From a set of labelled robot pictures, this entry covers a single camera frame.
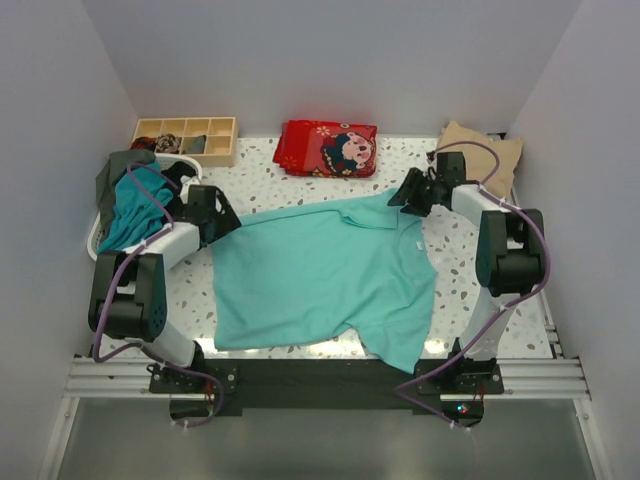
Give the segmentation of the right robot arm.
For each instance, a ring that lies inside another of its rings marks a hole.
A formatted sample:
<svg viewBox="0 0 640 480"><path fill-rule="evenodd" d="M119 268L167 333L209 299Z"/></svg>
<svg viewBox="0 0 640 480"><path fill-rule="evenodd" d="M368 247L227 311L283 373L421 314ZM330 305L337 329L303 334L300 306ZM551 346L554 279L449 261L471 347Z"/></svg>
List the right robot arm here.
<svg viewBox="0 0 640 480"><path fill-rule="evenodd" d="M479 297L469 324L445 363L448 386L466 393L481 380L475 362L496 358L511 312L544 288L550 254L539 210L521 209L492 194L485 180L468 179L460 151L436 149L428 157L435 164L425 171L410 169L388 205L422 218L439 205L478 229L475 275Z"/></svg>

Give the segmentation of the mint green t shirt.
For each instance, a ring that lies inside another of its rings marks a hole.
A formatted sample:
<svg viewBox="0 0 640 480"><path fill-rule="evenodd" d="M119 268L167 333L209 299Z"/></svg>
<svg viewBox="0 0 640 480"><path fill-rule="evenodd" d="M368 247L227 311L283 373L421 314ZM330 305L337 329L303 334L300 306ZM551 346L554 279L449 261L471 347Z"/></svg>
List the mint green t shirt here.
<svg viewBox="0 0 640 480"><path fill-rule="evenodd" d="M381 194L245 216L212 247L219 351L311 345L354 330L413 373L431 327L437 272L420 218Z"/></svg>

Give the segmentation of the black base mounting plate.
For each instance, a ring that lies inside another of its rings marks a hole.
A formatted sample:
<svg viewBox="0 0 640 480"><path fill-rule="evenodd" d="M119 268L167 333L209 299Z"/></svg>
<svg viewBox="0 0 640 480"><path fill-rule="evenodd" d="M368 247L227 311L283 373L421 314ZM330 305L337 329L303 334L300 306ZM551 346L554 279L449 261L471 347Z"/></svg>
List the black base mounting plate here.
<svg viewBox="0 0 640 480"><path fill-rule="evenodd" d="M438 372L440 364L421 360L406 374L380 360L208 359L207 378L159 364L146 369L150 393L169 396L175 420L250 409L398 410L477 425L485 397L505 391L499 365L462 359Z"/></svg>

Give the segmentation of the red black patterned sock roll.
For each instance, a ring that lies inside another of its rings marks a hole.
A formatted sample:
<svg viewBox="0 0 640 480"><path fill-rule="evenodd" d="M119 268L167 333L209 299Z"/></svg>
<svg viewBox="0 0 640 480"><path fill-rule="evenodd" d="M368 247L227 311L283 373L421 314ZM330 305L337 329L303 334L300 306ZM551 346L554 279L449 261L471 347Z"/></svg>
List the red black patterned sock roll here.
<svg viewBox="0 0 640 480"><path fill-rule="evenodd" d="M154 152L156 149L156 145L156 137L140 136L132 141L130 149L149 150L151 152Z"/></svg>

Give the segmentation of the beige folded t shirt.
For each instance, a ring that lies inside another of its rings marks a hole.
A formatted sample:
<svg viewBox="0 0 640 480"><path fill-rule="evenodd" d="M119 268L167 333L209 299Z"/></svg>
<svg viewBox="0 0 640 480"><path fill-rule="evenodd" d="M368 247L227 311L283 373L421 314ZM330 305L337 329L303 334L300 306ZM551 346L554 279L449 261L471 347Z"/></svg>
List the beige folded t shirt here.
<svg viewBox="0 0 640 480"><path fill-rule="evenodd" d="M496 197L508 198L511 195L515 170L520 161L524 141L514 139L492 139L483 133L466 128L456 121L450 121L438 138L437 147L443 152L461 152L466 162L468 180L480 182L496 167L494 155L500 162L496 172L485 183L485 188Z"/></svg>

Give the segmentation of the black garment with label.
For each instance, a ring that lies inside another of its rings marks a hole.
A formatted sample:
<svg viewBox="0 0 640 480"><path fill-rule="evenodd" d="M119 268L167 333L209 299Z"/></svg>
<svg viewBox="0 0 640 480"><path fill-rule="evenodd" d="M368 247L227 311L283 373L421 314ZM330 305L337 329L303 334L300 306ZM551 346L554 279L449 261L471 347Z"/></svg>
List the black garment with label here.
<svg viewBox="0 0 640 480"><path fill-rule="evenodd" d="M161 187L161 202L166 208L188 205L194 187L200 184L196 169L183 161L178 161L162 171L164 180Z"/></svg>

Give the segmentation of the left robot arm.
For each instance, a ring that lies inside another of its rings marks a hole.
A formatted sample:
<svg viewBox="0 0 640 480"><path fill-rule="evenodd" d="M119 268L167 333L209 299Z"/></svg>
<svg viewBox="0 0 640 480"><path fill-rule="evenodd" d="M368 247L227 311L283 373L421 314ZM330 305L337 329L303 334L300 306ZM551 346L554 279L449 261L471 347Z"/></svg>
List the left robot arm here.
<svg viewBox="0 0 640 480"><path fill-rule="evenodd" d="M207 380L199 344L169 320L166 275L186 257L241 226L223 191L212 185L188 188L176 218L125 250L97 255L88 323L94 332L93 360L103 363L134 348L173 365L171 378L185 392Z"/></svg>

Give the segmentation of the pink brown patterned sock roll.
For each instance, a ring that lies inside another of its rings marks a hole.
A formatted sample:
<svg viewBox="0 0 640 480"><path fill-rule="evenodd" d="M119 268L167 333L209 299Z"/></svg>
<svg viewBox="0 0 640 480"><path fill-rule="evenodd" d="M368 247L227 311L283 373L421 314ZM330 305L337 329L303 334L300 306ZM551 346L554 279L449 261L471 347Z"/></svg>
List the pink brown patterned sock roll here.
<svg viewBox="0 0 640 480"><path fill-rule="evenodd" d="M172 133L158 136L155 142L156 153L179 154L182 147L182 138Z"/></svg>

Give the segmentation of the grey sock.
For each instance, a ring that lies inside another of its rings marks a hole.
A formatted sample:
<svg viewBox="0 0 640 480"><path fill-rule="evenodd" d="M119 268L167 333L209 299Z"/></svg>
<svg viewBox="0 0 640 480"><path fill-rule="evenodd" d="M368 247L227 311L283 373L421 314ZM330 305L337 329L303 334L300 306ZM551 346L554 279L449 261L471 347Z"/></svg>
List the grey sock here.
<svg viewBox="0 0 640 480"><path fill-rule="evenodd" d="M206 139L205 135L185 137L183 140L183 153L185 155L203 154L206 147Z"/></svg>

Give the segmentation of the dark grey t shirt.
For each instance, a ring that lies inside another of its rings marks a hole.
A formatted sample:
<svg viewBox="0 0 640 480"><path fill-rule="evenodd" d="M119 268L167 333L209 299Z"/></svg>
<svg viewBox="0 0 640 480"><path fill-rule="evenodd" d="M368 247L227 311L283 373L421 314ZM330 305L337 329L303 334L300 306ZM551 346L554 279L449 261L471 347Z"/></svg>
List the dark grey t shirt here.
<svg viewBox="0 0 640 480"><path fill-rule="evenodd" d="M95 200L100 214L102 232L107 234L115 218L115 186L126 173L130 163L151 164L156 159L153 152L131 149L113 152L95 178Z"/></svg>

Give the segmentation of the aluminium frame rail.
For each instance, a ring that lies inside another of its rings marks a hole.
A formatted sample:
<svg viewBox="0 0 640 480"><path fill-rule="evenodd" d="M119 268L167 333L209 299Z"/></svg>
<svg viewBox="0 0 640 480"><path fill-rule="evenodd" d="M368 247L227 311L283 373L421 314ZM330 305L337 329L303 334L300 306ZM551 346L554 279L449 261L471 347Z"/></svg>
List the aluminium frame rail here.
<svg viewBox="0 0 640 480"><path fill-rule="evenodd" d="M612 474L582 362L544 296L511 313L502 395L462 432L425 411L249 409L194 429L149 391L148 360L105 345L68 368L43 479L606 479Z"/></svg>

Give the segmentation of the white plastic laundry basket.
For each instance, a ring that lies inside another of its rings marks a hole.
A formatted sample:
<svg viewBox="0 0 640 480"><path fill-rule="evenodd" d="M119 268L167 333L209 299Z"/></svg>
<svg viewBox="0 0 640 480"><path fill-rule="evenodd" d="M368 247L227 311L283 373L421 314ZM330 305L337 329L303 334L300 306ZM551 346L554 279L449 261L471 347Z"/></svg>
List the white plastic laundry basket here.
<svg viewBox="0 0 640 480"><path fill-rule="evenodd" d="M196 177L199 181L203 178L202 166L197 160L191 157L178 154L156 153L156 162L162 170L172 167L177 162L186 163L196 170ZM92 260L97 259L97 249L101 245L104 236L105 234L103 233L100 222L100 213L97 213L86 242L87 251Z"/></svg>

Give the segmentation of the red folded cartoon blanket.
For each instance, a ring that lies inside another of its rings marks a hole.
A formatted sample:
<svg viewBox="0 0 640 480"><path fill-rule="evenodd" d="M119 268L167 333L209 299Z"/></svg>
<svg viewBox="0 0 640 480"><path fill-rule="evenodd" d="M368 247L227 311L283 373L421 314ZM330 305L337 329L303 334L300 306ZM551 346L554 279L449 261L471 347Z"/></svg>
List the red folded cartoon blanket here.
<svg viewBox="0 0 640 480"><path fill-rule="evenodd" d="M368 178L376 172L376 136L371 124L290 120L273 162L293 176Z"/></svg>

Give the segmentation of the teal t shirt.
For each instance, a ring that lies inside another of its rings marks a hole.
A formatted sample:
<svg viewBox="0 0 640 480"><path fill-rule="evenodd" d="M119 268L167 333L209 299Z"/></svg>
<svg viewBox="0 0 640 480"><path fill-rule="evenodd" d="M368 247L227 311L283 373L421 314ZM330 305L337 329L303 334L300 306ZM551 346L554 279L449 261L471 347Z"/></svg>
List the teal t shirt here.
<svg viewBox="0 0 640 480"><path fill-rule="evenodd" d="M174 193L167 180L152 170L161 171L157 161L150 163L149 168L134 167L132 174L162 207L166 207ZM103 228L98 253L136 245L159 231L166 220L161 208L139 189L128 173L115 184L115 203L111 212L114 218L109 228Z"/></svg>

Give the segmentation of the wooden compartment organizer box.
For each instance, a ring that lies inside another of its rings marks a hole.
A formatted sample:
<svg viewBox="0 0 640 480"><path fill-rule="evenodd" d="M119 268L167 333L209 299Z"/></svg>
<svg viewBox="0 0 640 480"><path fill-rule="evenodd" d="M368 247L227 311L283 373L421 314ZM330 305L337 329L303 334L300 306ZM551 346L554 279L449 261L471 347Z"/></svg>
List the wooden compartment organizer box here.
<svg viewBox="0 0 640 480"><path fill-rule="evenodd" d="M132 141L140 136L158 137L172 133L182 138L205 135L206 147L201 155L185 155L203 167L233 167L236 158L238 125L235 117L142 118L134 130Z"/></svg>

